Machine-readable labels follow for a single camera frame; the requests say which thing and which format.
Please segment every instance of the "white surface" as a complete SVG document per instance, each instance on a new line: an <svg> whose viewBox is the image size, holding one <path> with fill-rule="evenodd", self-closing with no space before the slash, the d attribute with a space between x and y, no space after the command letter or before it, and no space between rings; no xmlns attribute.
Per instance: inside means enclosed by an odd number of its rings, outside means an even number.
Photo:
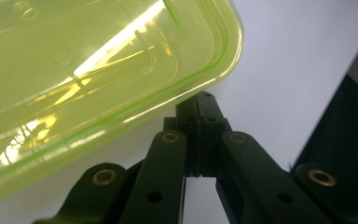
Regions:
<svg viewBox="0 0 358 224"><path fill-rule="evenodd" d="M209 91L234 130L251 134L284 169L293 163L358 50L358 1L233 0L245 30L241 61ZM162 118L0 202L0 224L51 217L91 166L145 156ZM185 223L227 223L212 179L187 182Z"/></svg>

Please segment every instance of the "green plastic container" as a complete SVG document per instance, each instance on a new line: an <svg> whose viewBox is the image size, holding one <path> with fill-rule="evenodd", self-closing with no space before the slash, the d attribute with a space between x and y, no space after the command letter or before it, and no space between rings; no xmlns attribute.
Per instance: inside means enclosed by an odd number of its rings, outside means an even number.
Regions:
<svg viewBox="0 0 358 224"><path fill-rule="evenodd" d="M0 198L227 76L228 0L0 1Z"/></svg>

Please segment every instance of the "translucent green lid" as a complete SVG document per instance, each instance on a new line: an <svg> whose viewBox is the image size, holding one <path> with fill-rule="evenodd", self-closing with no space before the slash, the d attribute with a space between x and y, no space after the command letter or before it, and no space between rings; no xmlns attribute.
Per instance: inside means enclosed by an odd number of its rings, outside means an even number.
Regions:
<svg viewBox="0 0 358 224"><path fill-rule="evenodd" d="M0 1L0 198L225 77L228 0Z"/></svg>

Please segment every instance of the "plastic tray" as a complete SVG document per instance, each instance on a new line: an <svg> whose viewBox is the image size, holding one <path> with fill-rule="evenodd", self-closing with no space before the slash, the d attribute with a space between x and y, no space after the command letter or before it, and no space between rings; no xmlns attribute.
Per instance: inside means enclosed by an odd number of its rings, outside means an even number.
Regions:
<svg viewBox="0 0 358 224"><path fill-rule="evenodd" d="M0 1L0 198L213 85L228 0Z"/></svg>

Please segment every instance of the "black object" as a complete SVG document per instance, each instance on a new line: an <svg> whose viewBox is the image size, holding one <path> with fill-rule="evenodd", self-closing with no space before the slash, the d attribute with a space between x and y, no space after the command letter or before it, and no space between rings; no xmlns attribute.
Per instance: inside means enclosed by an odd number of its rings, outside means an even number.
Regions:
<svg viewBox="0 0 358 224"><path fill-rule="evenodd" d="M231 131L210 93L179 104L176 116L164 120L144 161L127 171L89 169L57 216L36 223L182 223L186 177L200 175L216 177L232 224L358 223L358 191L310 154L312 139L288 174L252 136Z"/></svg>

